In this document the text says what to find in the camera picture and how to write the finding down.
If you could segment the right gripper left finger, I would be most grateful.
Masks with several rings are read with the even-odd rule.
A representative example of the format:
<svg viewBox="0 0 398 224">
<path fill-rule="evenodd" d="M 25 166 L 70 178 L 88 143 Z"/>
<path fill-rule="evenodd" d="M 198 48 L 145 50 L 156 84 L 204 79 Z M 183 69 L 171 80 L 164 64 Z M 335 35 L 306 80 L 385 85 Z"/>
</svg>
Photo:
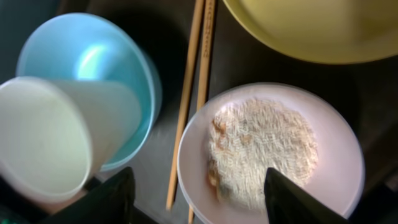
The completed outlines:
<svg viewBox="0 0 398 224">
<path fill-rule="evenodd" d="M 130 167 L 41 224 L 129 224 L 135 200 L 134 173 Z"/>
</svg>

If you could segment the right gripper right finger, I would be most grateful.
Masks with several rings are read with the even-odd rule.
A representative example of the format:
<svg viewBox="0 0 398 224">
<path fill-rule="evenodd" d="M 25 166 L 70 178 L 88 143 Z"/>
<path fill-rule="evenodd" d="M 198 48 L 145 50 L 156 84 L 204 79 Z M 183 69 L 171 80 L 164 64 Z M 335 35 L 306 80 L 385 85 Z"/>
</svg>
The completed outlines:
<svg viewBox="0 0 398 224">
<path fill-rule="evenodd" d="M 264 195 L 270 224 L 349 224 L 274 168 L 267 169 Z"/>
</svg>

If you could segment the cooked rice leftovers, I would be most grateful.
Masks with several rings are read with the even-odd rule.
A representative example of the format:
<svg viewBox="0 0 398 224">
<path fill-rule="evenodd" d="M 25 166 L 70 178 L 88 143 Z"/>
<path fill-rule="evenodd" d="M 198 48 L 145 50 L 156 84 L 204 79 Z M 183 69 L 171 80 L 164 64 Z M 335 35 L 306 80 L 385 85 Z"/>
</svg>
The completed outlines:
<svg viewBox="0 0 398 224">
<path fill-rule="evenodd" d="M 277 101 L 249 99 L 220 109 L 209 127 L 208 178 L 218 200 L 264 211 L 264 182 L 274 168 L 300 187 L 318 164 L 307 120 Z"/>
</svg>

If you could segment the white plastic cup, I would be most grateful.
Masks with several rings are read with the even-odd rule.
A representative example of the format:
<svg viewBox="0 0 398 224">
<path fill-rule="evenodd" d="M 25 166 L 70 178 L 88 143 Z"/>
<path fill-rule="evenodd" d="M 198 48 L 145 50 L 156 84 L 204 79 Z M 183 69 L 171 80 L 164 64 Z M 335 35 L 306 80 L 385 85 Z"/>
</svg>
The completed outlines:
<svg viewBox="0 0 398 224">
<path fill-rule="evenodd" d="M 13 78 L 1 85 L 1 175 L 27 198 L 66 201 L 141 118 L 138 97 L 118 82 Z"/>
</svg>

